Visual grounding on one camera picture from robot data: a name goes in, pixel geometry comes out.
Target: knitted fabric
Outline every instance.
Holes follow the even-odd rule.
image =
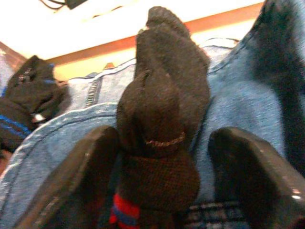
[[[0,98],[0,139],[2,147],[14,152],[35,128],[32,114],[50,119],[61,102],[63,90],[52,74],[52,67],[33,56],[11,77]]]
[[[209,100],[209,62],[167,9],[150,9],[147,25],[149,30],[137,36],[135,79],[118,104],[124,153],[111,223],[174,228],[172,214],[187,209],[198,192],[198,173],[187,147]],[[140,213],[120,211],[121,202]]]

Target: stitching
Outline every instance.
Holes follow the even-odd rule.
[[[95,94],[94,94],[94,98],[93,98],[93,104],[97,104],[99,101],[100,94],[101,94],[101,88],[103,85],[103,79],[104,79],[104,77],[101,77],[100,80],[97,82]]]
[[[209,73],[215,73],[217,71],[219,71],[220,69],[224,68],[225,66],[229,65],[235,58],[236,55],[243,49],[245,49],[247,47],[248,42],[256,36],[256,34],[259,32],[261,25],[263,24],[263,16],[264,16],[264,8],[266,7],[266,5],[264,4],[264,6],[261,9],[261,13],[258,16],[256,22],[254,23],[252,29],[248,32],[248,34],[241,40],[241,42],[232,49],[231,55],[227,56],[225,58],[225,60],[221,61],[221,63],[217,64],[215,67],[213,67]]]
[[[102,80],[103,80],[103,77],[96,79],[92,82],[92,84],[88,90],[88,96],[87,96],[85,108],[93,105],[94,102],[96,101],[97,92],[98,92],[100,86],[102,85],[100,83],[100,82],[102,82]]]
[[[169,142],[159,142],[159,141],[154,141],[154,140],[147,141],[146,140],[145,143],[147,145],[152,145],[152,147],[166,147],[166,146],[172,146],[179,142],[182,142],[184,139],[185,139],[185,133],[182,132],[178,138],[175,138]]]

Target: blue trim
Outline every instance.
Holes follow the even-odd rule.
[[[11,132],[12,134],[14,134],[14,135],[17,135],[17,136],[22,137],[22,138],[26,138],[26,135],[24,135],[23,133],[21,133],[21,132],[15,130],[15,129],[14,129],[13,127],[11,127],[11,126],[8,126],[8,125],[2,124],[2,123],[0,123],[0,126],[1,126],[2,128],[4,128],[4,129],[7,129],[8,131],[10,131],[10,132]]]
[[[135,218],[131,216],[127,216],[123,212],[121,212],[116,205],[113,206],[113,212],[118,217],[118,220],[125,224],[126,226],[135,227],[138,225],[138,222]]]
[[[5,92],[6,92],[6,87],[3,88],[3,91],[1,93],[1,96],[4,96],[5,95]]]
[[[56,83],[55,80],[44,80],[44,82],[49,84]]]
[[[305,94],[305,84],[302,86],[302,93]]]
[[[9,118],[3,116],[0,114],[0,120],[5,121],[8,124],[13,124],[17,127],[19,127],[21,130],[23,130],[24,133],[26,133],[27,135],[29,135],[30,133],[32,133],[32,131],[30,131],[25,125],[22,125],[21,123],[15,122],[13,120],[10,120]]]

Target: cable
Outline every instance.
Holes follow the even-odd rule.
[[[59,4],[59,5],[65,5],[66,3],[65,2],[60,2],[60,1],[55,1],[55,0],[48,0],[50,2],[54,2],[56,4]]]
[[[59,10],[61,7],[65,6],[65,5],[61,5],[60,7],[51,7],[47,3],[45,3],[43,0],[39,0],[39,1],[41,1],[46,7],[50,8],[52,10]]]

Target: red stripe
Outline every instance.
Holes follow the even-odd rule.
[[[140,226],[127,226],[121,222],[119,222],[119,227],[121,229],[140,229]]]
[[[129,201],[121,198],[118,194],[114,195],[114,204],[124,214],[136,219],[140,216],[140,208]]]
[[[117,222],[118,222],[118,218],[116,217],[113,210],[111,209],[109,223],[114,224],[114,223],[117,223]]]

